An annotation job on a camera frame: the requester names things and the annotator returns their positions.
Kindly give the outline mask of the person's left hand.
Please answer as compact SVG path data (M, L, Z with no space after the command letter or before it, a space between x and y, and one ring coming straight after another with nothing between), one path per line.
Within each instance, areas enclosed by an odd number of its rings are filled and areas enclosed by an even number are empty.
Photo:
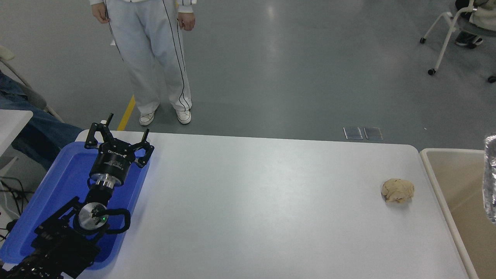
M192 31L196 24L196 16L193 12L179 12L177 20L179 28L184 31Z

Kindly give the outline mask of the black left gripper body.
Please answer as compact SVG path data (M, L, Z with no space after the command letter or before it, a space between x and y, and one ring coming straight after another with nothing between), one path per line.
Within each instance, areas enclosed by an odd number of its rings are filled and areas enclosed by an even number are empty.
M108 175L119 183L124 183L134 160L135 154L131 144L124 141L102 143L98 147L97 159L90 170L90 178L97 181L98 177Z

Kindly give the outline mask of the person's right hand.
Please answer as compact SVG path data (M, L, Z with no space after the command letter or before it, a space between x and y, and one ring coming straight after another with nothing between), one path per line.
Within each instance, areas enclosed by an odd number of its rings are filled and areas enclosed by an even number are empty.
M94 18L101 24L108 24L110 22L110 18L107 13L107 7L104 2L99 2L94 5L91 5L91 12Z

